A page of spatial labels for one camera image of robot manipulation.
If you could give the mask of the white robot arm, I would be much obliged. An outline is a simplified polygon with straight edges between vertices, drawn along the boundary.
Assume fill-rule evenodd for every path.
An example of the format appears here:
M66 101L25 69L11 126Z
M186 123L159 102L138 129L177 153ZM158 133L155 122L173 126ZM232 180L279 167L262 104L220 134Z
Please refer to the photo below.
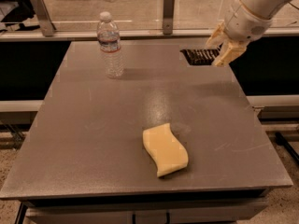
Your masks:
M214 66L226 66L240 57L250 42L260 39L273 17L291 0L234 0L208 41L207 49L221 46Z

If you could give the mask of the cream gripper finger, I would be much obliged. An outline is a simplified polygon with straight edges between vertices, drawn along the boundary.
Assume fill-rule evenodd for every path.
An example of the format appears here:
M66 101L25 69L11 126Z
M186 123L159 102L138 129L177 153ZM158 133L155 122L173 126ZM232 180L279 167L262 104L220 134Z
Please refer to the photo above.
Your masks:
M217 25L214 32L211 34L209 39L206 42L207 49L215 49L221 44L223 44L229 37L225 33L225 25L224 22L221 22Z
M247 50L247 43L236 41L224 41L219 55L212 62L214 66L227 66L230 62L240 57Z

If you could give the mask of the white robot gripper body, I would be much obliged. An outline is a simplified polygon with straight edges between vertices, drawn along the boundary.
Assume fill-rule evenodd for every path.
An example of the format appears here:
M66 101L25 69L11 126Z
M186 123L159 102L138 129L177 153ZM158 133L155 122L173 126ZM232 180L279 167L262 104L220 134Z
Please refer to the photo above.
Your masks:
M272 20L252 13L241 0L234 0L224 18L224 32L234 41L255 41L270 27Z

